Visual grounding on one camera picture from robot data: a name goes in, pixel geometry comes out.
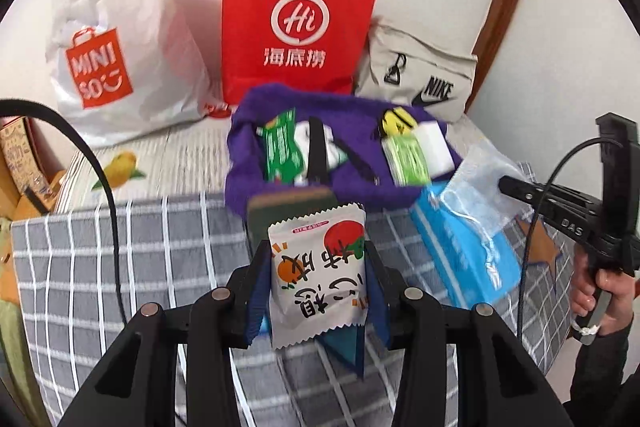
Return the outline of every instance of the transparent plastic bag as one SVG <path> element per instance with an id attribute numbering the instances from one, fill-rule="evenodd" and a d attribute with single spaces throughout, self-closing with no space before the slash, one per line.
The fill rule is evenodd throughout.
<path id="1" fill-rule="evenodd" d="M 485 267 L 492 284 L 500 289 L 502 281 L 497 268 L 499 253 L 492 238 L 518 214 L 529 210 L 529 205 L 505 196 L 498 188 L 503 176 L 523 181 L 522 171 L 491 143 L 483 141 L 469 149 L 440 201 L 474 230 L 486 252 Z"/>

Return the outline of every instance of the gray fabric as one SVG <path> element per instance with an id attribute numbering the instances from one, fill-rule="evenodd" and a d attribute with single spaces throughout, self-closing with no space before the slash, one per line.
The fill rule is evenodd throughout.
<path id="1" fill-rule="evenodd" d="M 222 195 L 177 196 L 118 208 L 121 277 L 127 312 L 147 301 L 164 308 L 192 303 L 234 268 L 248 262 L 242 222 L 223 206 Z M 383 261 L 409 284 L 449 303 L 407 210 L 369 214 L 367 232 Z M 15 223 L 15 267 L 36 377 L 54 425 L 78 386 L 121 330 L 113 283 L 108 213 L 102 208 Z M 521 255 L 524 236 L 506 230 Z M 546 267 L 529 269 L 525 346 L 546 372 L 569 327 L 567 288 L 572 263 L 565 247 L 558 262 L 557 293 Z M 73 284 L 70 284 L 72 273 Z M 129 285 L 133 274 L 133 289 Z M 496 309 L 515 329 L 517 289 Z M 345 370 L 321 346 L 308 342 L 275 351 L 258 337 L 234 350 L 236 394 L 247 426 L 388 426 L 402 371 L 402 352 L 387 351 L 367 329 L 364 381 Z M 186 413 L 178 357 L 177 410 Z M 457 422 L 456 365 L 449 346 L 447 425 Z"/>

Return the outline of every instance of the purple bag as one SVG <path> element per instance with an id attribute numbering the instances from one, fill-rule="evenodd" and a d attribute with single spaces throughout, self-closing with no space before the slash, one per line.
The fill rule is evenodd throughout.
<path id="1" fill-rule="evenodd" d="M 264 149 L 257 127 L 267 124 L 280 113 L 296 108 L 296 121 L 317 117 L 332 128 L 334 137 L 347 144 L 380 179 L 378 185 L 367 181 L 348 161 L 330 174 L 330 187 L 340 203 L 364 204 L 369 211 L 411 206 L 421 187 L 396 187 L 379 139 L 373 134 L 378 121 L 388 109 L 398 104 L 355 96 L 310 93 L 290 89 L 282 84 L 265 84 L 249 91 L 232 117 L 227 138 L 231 170 L 226 177 L 225 203 L 236 214 L 246 217 L 250 198 L 264 192 L 291 190 L 291 185 L 270 183 L 264 179 Z M 404 107 L 416 121 L 432 121 L 422 108 Z M 443 134 L 447 124 L 438 122 Z M 462 161 L 449 146 L 456 168 Z M 452 173 L 436 178 L 449 179 Z"/>

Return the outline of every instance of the silver screw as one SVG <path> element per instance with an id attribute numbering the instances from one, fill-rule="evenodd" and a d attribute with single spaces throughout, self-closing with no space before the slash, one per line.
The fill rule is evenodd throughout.
<path id="1" fill-rule="evenodd" d="M 424 296 L 424 293 L 422 293 L 420 288 L 409 286 L 409 288 L 404 290 L 404 296 L 410 301 L 419 301 Z"/>
<path id="2" fill-rule="evenodd" d="M 478 312 L 478 315 L 482 315 L 482 317 L 488 317 L 494 313 L 494 309 L 486 302 L 481 302 L 476 306 L 476 312 Z"/>
<path id="3" fill-rule="evenodd" d="M 142 308 L 140 308 L 140 312 L 142 312 L 145 317 L 151 317 L 152 315 L 158 313 L 159 309 L 159 306 L 155 302 L 148 302 L 142 305 Z"/>
<path id="4" fill-rule="evenodd" d="M 211 292 L 211 296 L 216 301 L 226 301 L 231 296 L 231 292 L 229 291 L 228 288 L 225 288 L 224 286 L 219 286 Z"/>

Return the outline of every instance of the blue package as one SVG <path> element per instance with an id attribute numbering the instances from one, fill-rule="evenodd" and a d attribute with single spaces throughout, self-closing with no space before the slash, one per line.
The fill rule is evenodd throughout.
<path id="1" fill-rule="evenodd" d="M 446 182 L 425 188 L 411 208 L 411 216 L 427 246 L 436 270 L 458 308 L 493 304 L 520 281 L 520 264 L 502 232 L 492 241 L 497 252 L 492 275 L 487 270 L 487 251 L 478 235 L 440 201 Z"/>

